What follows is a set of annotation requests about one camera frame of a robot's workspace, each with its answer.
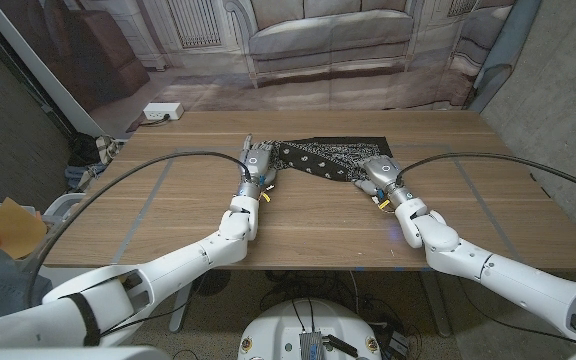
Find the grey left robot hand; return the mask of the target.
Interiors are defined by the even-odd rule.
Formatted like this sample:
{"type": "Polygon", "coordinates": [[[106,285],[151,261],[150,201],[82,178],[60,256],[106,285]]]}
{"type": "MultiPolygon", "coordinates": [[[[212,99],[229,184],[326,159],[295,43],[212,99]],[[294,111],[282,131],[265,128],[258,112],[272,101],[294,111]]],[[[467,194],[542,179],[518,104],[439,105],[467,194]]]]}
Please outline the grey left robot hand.
{"type": "Polygon", "coordinates": [[[255,183],[270,185],[277,174],[277,170],[272,165],[274,145],[272,142],[253,143],[252,138],[252,134],[246,136],[239,160],[247,167],[255,183]]]}

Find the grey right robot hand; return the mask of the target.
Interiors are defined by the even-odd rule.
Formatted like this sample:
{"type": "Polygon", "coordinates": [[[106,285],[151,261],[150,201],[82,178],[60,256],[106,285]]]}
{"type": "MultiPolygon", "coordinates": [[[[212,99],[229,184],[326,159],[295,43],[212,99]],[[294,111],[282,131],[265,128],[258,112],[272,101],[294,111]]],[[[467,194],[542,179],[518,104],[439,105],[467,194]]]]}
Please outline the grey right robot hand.
{"type": "Polygon", "coordinates": [[[374,196],[379,191],[391,193],[398,187],[397,177],[401,168],[391,157],[371,156],[359,161],[358,165],[365,171],[366,177],[355,180],[353,184],[366,194],[374,196]]]}

